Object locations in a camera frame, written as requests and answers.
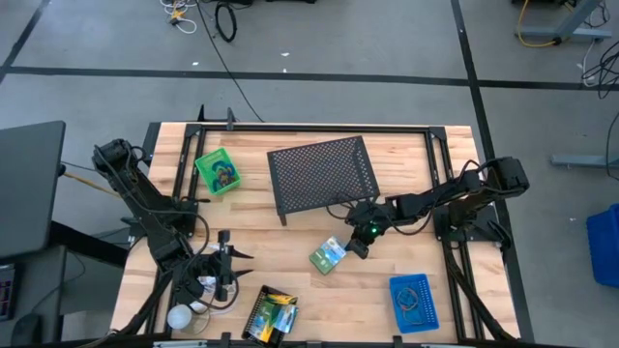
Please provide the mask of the blue plastic basket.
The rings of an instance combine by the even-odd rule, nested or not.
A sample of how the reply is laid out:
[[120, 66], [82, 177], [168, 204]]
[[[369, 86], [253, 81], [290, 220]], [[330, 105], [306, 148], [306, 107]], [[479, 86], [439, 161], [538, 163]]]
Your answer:
[[[419, 295], [420, 302], [416, 309], [419, 309], [420, 312], [424, 315], [426, 321], [424, 325], [411, 326], [407, 325], [403, 321], [401, 316], [402, 310], [396, 303], [396, 295], [401, 289], [405, 287], [413, 288]], [[392, 297], [392, 303], [398, 329], [402, 334], [414, 334], [439, 329], [440, 321], [435, 308], [429, 281], [425, 274], [401, 275], [391, 277], [389, 280], [389, 289]]]

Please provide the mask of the black side monitor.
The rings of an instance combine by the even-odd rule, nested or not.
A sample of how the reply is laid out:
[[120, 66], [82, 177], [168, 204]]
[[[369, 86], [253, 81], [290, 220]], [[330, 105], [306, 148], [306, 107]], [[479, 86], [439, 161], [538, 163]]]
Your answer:
[[0, 259], [46, 248], [66, 124], [0, 130]]

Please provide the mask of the grey desk foot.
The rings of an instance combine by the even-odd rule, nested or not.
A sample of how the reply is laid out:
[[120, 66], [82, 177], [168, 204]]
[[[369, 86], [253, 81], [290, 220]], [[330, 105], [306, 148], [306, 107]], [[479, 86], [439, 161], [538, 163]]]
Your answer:
[[619, 158], [606, 159], [605, 156], [577, 156], [577, 155], [552, 155], [550, 157], [552, 165], [592, 167], [592, 168], [617, 168], [619, 169]]

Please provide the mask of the black computer mouse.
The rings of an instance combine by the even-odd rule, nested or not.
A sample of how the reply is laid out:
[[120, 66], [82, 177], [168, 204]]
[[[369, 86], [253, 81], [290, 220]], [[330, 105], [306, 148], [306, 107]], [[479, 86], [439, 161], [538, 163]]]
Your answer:
[[16, 321], [11, 336], [12, 345], [40, 344], [42, 339], [42, 317], [39, 314], [29, 313]]

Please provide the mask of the green plastic basket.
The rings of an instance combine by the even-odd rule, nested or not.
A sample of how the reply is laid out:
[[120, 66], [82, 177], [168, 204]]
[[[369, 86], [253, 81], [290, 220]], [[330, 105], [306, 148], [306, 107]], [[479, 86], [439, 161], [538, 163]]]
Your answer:
[[222, 195], [241, 185], [241, 175], [224, 148], [219, 148], [194, 161], [211, 194]]

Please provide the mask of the round metal cup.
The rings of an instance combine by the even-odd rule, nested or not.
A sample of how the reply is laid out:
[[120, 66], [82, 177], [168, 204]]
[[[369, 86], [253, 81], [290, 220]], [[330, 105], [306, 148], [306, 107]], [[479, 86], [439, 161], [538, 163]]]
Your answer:
[[185, 304], [175, 305], [166, 316], [166, 323], [173, 330], [183, 330], [191, 321], [192, 310]]

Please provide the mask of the black perforated metal riser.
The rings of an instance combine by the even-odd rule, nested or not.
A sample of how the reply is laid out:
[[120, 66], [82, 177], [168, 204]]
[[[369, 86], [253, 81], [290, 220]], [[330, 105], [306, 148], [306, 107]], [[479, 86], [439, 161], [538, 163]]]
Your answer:
[[271, 151], [267, 160], [283, 226], [289, 214], [380, 195], [361, 135]]

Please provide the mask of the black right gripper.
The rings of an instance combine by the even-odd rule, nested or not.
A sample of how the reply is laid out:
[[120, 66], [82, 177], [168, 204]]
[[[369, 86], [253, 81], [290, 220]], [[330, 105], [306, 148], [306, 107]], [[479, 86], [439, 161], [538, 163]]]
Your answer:
[[361, 201], [345, 216], [345, 223], [353, 227], [350, 241], [345, 246], [362, 259], [368, 257], [368, 246], [360, 241], [374, 241], [393, 226], [398, 216], [397, 208], [390, 202], [378, 204]]

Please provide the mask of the black plastic basket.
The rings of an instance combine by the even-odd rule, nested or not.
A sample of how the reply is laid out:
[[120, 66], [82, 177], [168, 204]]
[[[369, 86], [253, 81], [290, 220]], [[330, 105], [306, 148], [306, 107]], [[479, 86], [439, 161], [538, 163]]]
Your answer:
[[280, 348], [284, 337], [287, 335], [287, 333], [282, 333], [280, 331], [278, 331], [276, 328], [273, 329], [273, 332], [271, 334], [270, 339], [267, 342], [263, 342], [260, 341], [258, 339], [256, 339], [252, 334], [251, 334], [251, 324], [252, 324], [252, 320], [254, 319], [254, 317], [256, 316], [258, 309], [260, 307], [260, 305], [263, 302], [267, 302], [266, 301], [266, 295], [267, 294], [285, 294], [283, 292], [281, 292], [280, 290], [277, 290], [275, 288], [272, 288], [270, 286], [267, 285], [263, 285], [258, 293], [258, 296], [256, 298], [256, 301], [252, 307], [251, 310], [251, 314], [248, 318], [247, 324], [243, 329], [242, 332], [242, 338], [244, 340], [248, 340], [252, 343], [254, 343], [255, 345], [260, 346], [261, 348]]

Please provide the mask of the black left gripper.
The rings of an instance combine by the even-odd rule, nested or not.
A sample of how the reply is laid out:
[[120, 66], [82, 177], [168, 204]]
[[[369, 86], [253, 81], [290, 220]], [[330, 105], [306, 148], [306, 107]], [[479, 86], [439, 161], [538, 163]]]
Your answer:
[[229, 294], [236, 298], [239, 289], [239, 277], [251, 273], [251, 270], [228, 270], [228, 256], [252, 259], [252, 256], [236, 250], [229, 241], [230, 231], [227, 229], [220, 230], [218, 232], [219, 251], [198, 255], [188, 266], [190, 278], [198, 279], [201, 276], [211, 276], [215, 279], [215, 300], [218, 302], [227, 302]]

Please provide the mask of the grey desk leg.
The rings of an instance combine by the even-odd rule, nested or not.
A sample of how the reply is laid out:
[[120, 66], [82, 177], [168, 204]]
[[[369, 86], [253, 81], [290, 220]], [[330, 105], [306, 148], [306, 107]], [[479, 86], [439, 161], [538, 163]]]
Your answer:
[[584, 28], [582, 24], [604, 0], [576, 0], [576, 6], [556, 27], [525, 27], [522, 25], [529, 0], [524, 0], [518, 15], [515, 36], [529, 47], [559, 45], [567, 39], [602, 41], [610, 39], [612, 33], [600, 28]]

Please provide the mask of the blue floor bin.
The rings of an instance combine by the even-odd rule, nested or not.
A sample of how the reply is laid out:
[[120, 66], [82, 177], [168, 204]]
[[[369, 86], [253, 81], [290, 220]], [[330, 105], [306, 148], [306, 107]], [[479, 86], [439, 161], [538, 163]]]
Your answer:
[[619, 288], [619, 203], [586, 220], [594, 279]]

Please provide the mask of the black metal table frame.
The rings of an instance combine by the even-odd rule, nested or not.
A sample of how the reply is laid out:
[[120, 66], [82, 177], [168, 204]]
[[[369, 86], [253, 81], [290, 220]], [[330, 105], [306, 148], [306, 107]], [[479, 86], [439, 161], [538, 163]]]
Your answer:
[[344, 209], [313, 209], [286, 217], [283, 226], [276, 211], [267, 154], [270, 151], [340, 139], [364, 138], [373, 172], [384, 195], [422, 192], [435, 179], [443, 178], [445, 167], [430, 167], [448, 153], [454, 170], [460, 170], [477, 152], [472, 131], [449, 127], [444, 139], [427, 141], [413, 127], [312, 126], [245, 124], [227, 130], [220, 124], [206, 130], [206, 151], [224, 148], [242, 176], [241, 185], [221, 196], [213, 196], [204, 184], [196, 193], [199, 212], [210, 227], [199, 223], [195, 246], [215, 241], [227, 229], [231, 243], [252, 259], [239, 258], [236, 270], [251, 270], [241, 276], [240, 294], [224, 314], [211, 317], [199, 335], [181, 332], [184, 339], [218, 340], [223, 334], [239, 339], [263, 285], [299, 298], [300, 313], [289, 334], [292, 341], [389, 342], [398, 334], [389, 291], [393, 276], [425, 274], [440, 321], [438, 330], [411, 333], [410, 342], [453, 342], [457, 323], [473, 333], [468, 305], [454, 314], [442, 246], [431, 225], [418, 223], [403, 231], [389, 231], [370, 247], [368, 258], [346, 256], [335, 269], [322, 275], [309, 256], [328, 238], [346, 241], [351, 230], [342, 221]]

